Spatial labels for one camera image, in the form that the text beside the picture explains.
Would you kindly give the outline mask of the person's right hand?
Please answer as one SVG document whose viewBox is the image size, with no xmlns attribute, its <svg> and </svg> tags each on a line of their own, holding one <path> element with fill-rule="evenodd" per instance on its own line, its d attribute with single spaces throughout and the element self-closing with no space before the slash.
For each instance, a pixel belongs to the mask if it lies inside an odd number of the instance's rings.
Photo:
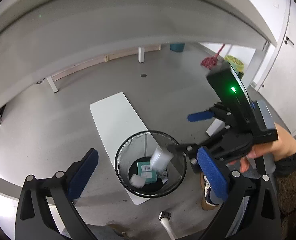
<svg viewBox="0 0 296 240">
<path fill-rule="evenodd" d="M 240 172 L 244 173 L 249 168 L 250 159 L 256 159 L 267 154 L 272 154 L 274 161 L 280 161 L 296 153 L 296 139 L 279 124 L 275 123 L 278 140 L 254 145 L 251 151 L 240 159 Z"/>
</svg>

